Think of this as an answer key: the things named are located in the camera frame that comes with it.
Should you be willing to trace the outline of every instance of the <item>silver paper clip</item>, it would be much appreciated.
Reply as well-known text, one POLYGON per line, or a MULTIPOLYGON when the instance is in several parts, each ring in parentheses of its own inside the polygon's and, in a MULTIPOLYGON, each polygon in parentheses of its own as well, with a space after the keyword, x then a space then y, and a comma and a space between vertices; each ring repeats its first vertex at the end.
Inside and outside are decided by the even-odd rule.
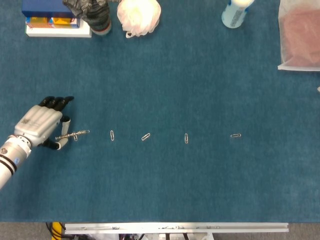
POLYGON ((115 134, 114 134, 114 131, 110 131, 110 138, 111 138, 111 141, 114 141, 115 140, 115 134))
POLYGON ((147 133, 146 135, 144 135, 142 138, 141 138, 141 140, 142 141, 144 141, 144 140, 146 140, 147 138, 149 138, 150 137, 150 133, 147 133))
POLYGON ((241 137, 241 133, 234 133, 230 135, 230 138, 240 138, 241 137))
POLYGON ((56 136, 55 140, 65 139, 65 138, 73 138, 74 141, 78 141, 78 135, 88 134, 90 130, 82 130, 77 132, 68 133, 61 136, 56 136))
POLYGON ((185 133, 185 134, 184 134, 184 143, 185 143, 185 144, 188 144, 188 142, 189 142, 188 133, 185 133))

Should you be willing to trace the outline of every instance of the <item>white mesh pouf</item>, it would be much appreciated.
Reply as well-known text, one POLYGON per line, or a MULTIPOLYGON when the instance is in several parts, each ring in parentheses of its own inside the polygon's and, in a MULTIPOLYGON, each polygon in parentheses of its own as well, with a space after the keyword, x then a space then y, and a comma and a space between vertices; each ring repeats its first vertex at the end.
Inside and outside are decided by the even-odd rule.
POLYGON ((161 7, 156 0, 122 0, 117 8, 127 38, 152 33, 159 23, 160 13, 161 7))

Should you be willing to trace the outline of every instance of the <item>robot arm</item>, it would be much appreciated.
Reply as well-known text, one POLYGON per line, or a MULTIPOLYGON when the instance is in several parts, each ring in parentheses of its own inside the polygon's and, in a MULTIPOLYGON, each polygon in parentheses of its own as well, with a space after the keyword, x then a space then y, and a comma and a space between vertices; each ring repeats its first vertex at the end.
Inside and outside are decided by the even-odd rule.
POLYGON ((67 138, 54 142, 49 136, 60 122, 61 134, 67 134, 70 117, 64 116, 61 111, 73 99, 73 96, 48 96, 40 104, 33 106, 17 123, 14 135, 10 135, 0 148, 0 189, 27 159, 33 147, 44 146, 59 150, 68 142, 67 138))

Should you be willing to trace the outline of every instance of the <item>white bottle cap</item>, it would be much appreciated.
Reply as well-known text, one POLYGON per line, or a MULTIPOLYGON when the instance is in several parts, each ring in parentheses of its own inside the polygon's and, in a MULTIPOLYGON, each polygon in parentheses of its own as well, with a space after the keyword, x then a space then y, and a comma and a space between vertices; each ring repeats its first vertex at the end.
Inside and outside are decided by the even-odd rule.
POLYGON ((255 0, 232 0, 232 2, 239 7, 249 7, 255 0))

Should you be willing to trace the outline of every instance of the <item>blue mat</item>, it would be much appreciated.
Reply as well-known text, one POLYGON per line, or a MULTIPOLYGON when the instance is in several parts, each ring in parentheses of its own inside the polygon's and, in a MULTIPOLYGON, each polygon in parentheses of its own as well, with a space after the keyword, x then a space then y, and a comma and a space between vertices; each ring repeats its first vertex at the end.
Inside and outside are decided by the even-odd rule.
POLYGON ((49 95, 91 131, 33 149, 0 220, 320 222, 320 74, 277 70, 280 1, 234 30, 227 1, 159 3, 152 34, 126 39, 112 4, 109 35, 76 39, 27 37, 21 2, 0 2, 0 141, 49 95))

